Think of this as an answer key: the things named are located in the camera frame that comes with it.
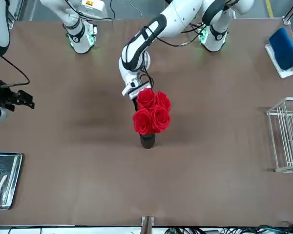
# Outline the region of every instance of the table surface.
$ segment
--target table surface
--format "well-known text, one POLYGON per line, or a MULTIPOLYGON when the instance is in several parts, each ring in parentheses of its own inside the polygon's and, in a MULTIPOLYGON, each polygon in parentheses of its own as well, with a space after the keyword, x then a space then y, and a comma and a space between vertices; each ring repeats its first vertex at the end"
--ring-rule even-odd
MULTIPOLYGON (((172 102, 172 122, 150 150, 133 130, 118 70, 144 23, 99 23, 97 46, 85 55, 70 48, 59 22, 15 25, 6 58, 31 78, 25 90, 36 108, 18 107, 0 122, 0 151, 24 153, 0 225, 139 225, 145 215, 156 225, 293 221, 293 175, 273 172, 265 115, 293 97, 293 77, 281 80, 264 48, 282 20, 233 20, 218 53, 197 41, 154 42, 149 72, 172 102)), ((0 78, 23 79, 2 60, 0 78)))

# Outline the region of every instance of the black vase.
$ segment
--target black vase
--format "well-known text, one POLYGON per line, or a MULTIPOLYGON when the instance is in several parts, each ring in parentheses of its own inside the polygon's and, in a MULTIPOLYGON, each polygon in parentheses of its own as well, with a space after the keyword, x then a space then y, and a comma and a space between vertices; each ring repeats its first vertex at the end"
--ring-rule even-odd
POLYGON ((140 142, 145 149, 151 149, 155 143, 155 133, 150 135, 141 135, 140 142))

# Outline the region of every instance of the blue cloth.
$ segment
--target blue cloth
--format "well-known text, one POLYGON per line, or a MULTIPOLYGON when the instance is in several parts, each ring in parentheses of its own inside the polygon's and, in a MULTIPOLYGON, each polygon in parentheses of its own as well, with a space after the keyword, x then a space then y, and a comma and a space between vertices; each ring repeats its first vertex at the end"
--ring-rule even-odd
POLYGON ((269 38, 269 42, 280 68, 288 70, 293 67, 293 42, 285 28, 279 28, 269 38))

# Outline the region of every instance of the silver tray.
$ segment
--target silver tray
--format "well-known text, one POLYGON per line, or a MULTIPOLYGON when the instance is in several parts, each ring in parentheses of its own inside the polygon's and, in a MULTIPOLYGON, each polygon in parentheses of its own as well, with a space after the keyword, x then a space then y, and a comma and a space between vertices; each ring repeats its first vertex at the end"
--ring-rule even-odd
POLYGON ((0 210, 7 210, 12 205, 21 161, 21 153, 0 153, 0 181, 4 175, 8 176, 1 190, 0 210))

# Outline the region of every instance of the wire basket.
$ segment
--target wire basket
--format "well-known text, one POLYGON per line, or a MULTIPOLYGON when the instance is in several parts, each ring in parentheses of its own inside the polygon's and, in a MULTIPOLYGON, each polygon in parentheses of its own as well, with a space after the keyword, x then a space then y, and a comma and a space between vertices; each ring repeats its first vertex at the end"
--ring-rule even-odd
POLYGON ((293 173, 293 97, 287 97, 267 111, 276 172, 293 173))

